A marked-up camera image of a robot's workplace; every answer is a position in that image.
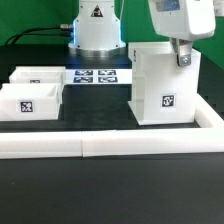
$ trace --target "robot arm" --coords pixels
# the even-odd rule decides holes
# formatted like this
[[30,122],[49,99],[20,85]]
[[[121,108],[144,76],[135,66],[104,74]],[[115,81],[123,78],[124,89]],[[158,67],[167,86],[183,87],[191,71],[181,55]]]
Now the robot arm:
[[120,20],[114,12],[115,0],[79,0],[79,15],[74,20],[70,52],[87,57],[109,57],[125,50]]
[[193,41],[215,30],[213,0],[148,0],[157,34],[170,38],[179,66],[191,64]]
[[216,16],[224,16],[224,0],[213,0]]

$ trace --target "metal bracket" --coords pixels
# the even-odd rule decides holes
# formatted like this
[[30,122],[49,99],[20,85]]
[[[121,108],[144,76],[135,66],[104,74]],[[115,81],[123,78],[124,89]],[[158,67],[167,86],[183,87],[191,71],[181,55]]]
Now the metal bracket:
[[193,41],[170,38],[170,44],[177,54],[177,64],[180,67],[191,65],[191,50]]

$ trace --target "white robot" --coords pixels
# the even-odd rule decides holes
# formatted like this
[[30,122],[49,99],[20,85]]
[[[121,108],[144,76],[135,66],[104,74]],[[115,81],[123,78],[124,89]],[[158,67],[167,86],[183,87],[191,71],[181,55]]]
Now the white robot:
[[140,125],[194,121],[200,53],[193,41],[215,30],[213,0],[148,0],[157,34],[169,42],[129,44],[129,105]]
[[213,0],[216,16],[224,16],[224,0]]
[[79,0],[74,20],[71,53],[87,57],[109,57],[125,49],[120,20],[114,13],[114,0]]

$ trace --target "white foam barrier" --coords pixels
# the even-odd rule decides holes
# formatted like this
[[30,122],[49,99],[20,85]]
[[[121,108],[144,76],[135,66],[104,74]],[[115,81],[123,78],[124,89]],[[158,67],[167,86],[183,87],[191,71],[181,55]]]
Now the white foam barrier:
[[201,128],[0,134],[0,158],[224,152],[224,121],[200,97]]

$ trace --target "black cable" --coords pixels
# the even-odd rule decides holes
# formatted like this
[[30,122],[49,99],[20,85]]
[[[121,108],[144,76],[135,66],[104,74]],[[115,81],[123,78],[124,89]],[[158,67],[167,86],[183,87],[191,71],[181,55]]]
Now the black cable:
[[18,35],[11,44],[15,44],[22,36],[24,33],[31,33],[35,31],[43,31],[43,30],[59,30],[60,26],[49,26],[49,27],[35,27],[31,29],[24,30],[20,35]]
[[16,37],[22,37],[22,36],[61,36],[61,37],[71,37],[70,33],[59,33],[59,34],[41,34],[41,33],[23,33],[23,34],[17,34],[12,37],[10,37],[6,42],[5,45],[8,45],[8,43],[16,38]]

